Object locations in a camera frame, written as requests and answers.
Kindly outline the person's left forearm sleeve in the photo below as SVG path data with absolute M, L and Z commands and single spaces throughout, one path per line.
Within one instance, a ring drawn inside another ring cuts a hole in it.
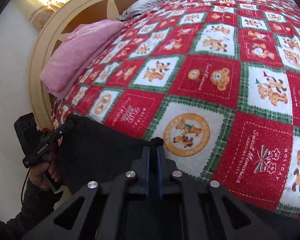
M 41 189 L 28 180 L 21 211 L 6 223 L 0 221 L 0 239 L 22 239 L 54 211 L 54 205 L 62 195 L 62 192 Z

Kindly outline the person's left hand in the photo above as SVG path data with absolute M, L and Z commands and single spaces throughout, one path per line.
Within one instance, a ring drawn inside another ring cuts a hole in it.
M 42 190 L 49 190 L 50 187 L 48 185 L 48 183 L 45 181 L 43 174 L 45 172 L 48 172 L 51 176 L 51 178 L 55 181 L 55 182 L 59 182 L 60 180 L 60 175 L 59 172 L 57 170 L 56 167 L 56 163 L 54 159 L 51 159 L 49 162 L 44 162 L 44 163 L 40 163 L 37 166 L 34 166 L 30 169 L 29 172 L 29 180 L 30 182 L 39 187 Z

